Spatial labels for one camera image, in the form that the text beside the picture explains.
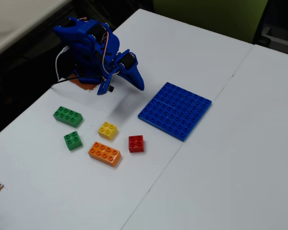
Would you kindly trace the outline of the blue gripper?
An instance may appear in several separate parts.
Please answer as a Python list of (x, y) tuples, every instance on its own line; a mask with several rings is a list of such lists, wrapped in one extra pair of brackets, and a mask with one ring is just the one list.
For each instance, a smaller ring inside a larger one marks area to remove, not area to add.
[(144, 80), (140, 75), (137, 65), (136, 55), (129, 49), (123, 53), (118, 53), (113, 60), (113, 66), (118, 67), (120, 76), (137, 89), (143, 91)]

